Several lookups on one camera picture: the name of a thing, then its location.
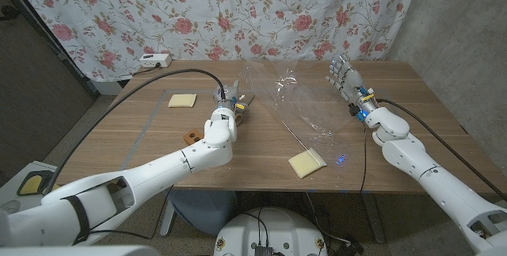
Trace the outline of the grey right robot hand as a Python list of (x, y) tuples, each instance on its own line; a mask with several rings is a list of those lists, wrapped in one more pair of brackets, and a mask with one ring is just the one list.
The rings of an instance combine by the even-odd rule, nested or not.
[(378, 108), (374, 101), (373, 89), (364, 87), (364, 80), (360, 73), (342, 55), (332, 60), (330, 76), (326, 76), (326, 80), (336, 87), (341, 96), (348, 102), (349, 112), (352, 116), (363, 120), (369, 113)]

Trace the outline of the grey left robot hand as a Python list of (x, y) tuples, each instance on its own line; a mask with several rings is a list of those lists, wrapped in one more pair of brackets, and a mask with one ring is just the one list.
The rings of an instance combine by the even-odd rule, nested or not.
[(240, 126), (244, 121), (245, 112), (253, 99), (252, 93), (239, 93), (239, 80), (235, 80), (232, 85), (218, 86), (217, 93), (213, 95), (213, 100), (218, 108), (225, 107), (234, 112), (237, 126)]

